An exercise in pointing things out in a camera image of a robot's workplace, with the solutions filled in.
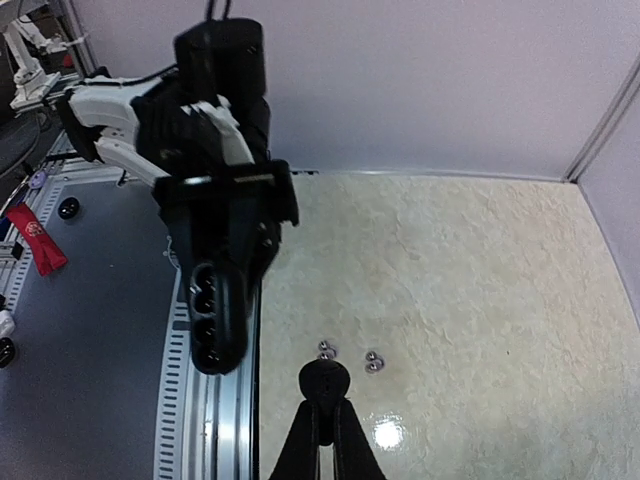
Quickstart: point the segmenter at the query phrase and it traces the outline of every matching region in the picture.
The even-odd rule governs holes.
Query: silver ball bearing
[[[378,373],[384,368],[384,359],[373,350],[368,351],[365,356],[366,365],[364,370],[367,373]]]
[[[336,354],[334,350],[325,350],[318,354],[318,360],[333,360],[336,358]]]

